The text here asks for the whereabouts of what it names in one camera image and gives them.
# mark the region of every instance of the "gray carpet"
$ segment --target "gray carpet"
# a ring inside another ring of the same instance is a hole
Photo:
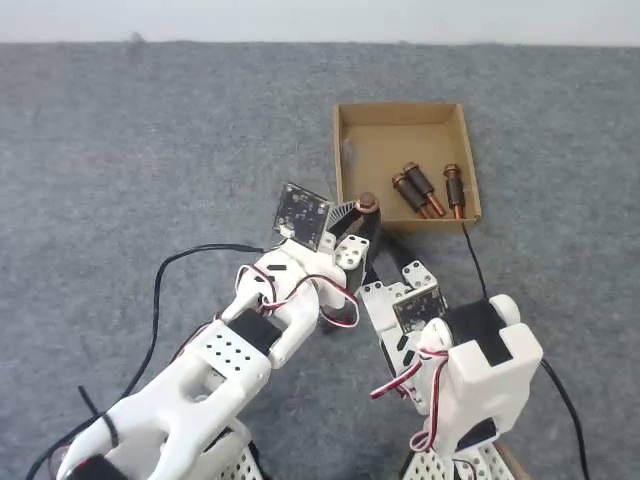
[[[635,478],[639,78],[632,49],[0,46],[0,477],[23,477],[87,417],[76,385],[106,407],[128,382],[162,258],[274,242],[285,180],[334,194],[334,103],[444,100],[466,107],[486,212],[472,237],[490,291],[519,302],[564,379],[593,478]],[[462,237],[412,244],[450,303],[478,298]],[[231,300],[250,257],[168,269],[145,381]],[[419,417],[393,395],[369,401],[386,378],[369,325],[316,333],[242,419],[279,480],[388,479]],[[537,478],[581,478],[542,372],[508,442]]]

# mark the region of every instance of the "white wall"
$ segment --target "white wall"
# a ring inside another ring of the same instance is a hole
[[[0,0],[0,42],[640,45],[640,0]]]

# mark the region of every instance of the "circuit board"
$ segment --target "circuit board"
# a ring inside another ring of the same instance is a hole
[[[422,330],[431,319],[441,317],[446,306],[440,288],[436,286],[400,300],[393,305],[393,310],[406,335],[414,330]]]
[[[318,250],[330,204],[313,192],[294,183],[282,189],[273,229],[285,238],[313,250]]]

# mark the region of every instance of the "open cardboard box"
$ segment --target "open cardboard box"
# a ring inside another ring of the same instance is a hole
[[[462,105],[454,103],[364,103],[336,105],[334,149],[338,200],[355,200],[362,192],[380,202],[385,228],[399,231],[460,232],[482,215],[478,183]],[[445,207],[443,218],[419,217],[394,190],[391,177],[407,162],[420,166]],[[462,170],[465,218],[455,220],[448,208],[444,166]]]

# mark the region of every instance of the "robotic arm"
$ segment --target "robotic arm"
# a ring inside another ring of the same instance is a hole
[[[473,478],[478,470],[490,480],[499,460],[492,444],[520,415],[542,348],[510,297],[450,309],[435,276],[400,243],[388,242],[404,282],[360,290],[394,377],[371,397],[396,389],[426,417],[409,442],[406,478],[431,465],[444,479]]]
[[[333,326],[357,324],[352,292],[366,274],[380,221],[377,209],[358,208],[352,202],[332,209],[285,185],[274,225],[285,240],[243,265],[232,303],[148,385],[107,412],[119,445],[112,445],[107,422],[97,420],[75,438],[57,480],[87,478],[82,470],[96,456],[130,480],[210,480],[234,458],[251,457],[250,433],[236,416],[271,371],[313,333],[319,314]],[[360,217],[358,234],[337,243]]]

